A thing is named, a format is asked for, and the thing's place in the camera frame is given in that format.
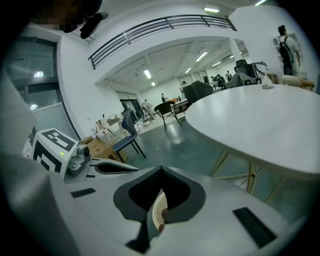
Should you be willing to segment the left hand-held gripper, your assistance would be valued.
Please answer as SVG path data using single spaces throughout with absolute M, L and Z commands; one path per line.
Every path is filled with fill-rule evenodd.
M 89 147 L 65 135 L 56 128 L 29 135 L 22 156 L 41 164 L 47 171 L 58 173 L 63 180 L 111 178 L 138 171 L 136 167 L 109 158 L 92 158 Z M 111 171 L 99 170 L 97 165 L 118 166 Z

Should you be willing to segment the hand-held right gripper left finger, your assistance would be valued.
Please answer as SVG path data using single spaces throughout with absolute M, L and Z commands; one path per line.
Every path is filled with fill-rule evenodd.
M 66 184 L 56 176 L 56 206 L 63 228 L 58 256 L 160 256 L 162 237 L 149 242 L 146 200 L 162 168 Z

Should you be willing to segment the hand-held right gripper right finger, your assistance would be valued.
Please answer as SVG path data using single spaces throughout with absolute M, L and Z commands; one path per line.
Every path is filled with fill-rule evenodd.
M 302 218 L 288 224 L 269 205 L 226 180 L 172 170 L 199 183 L 206 200 L 189 221 L 165 225 L 149 249 L 151 256 L 276 256 L 303 226 Z M 275 240 L 259 248 L 233 213 L 240 208 L 255 214 L 276 235 Z

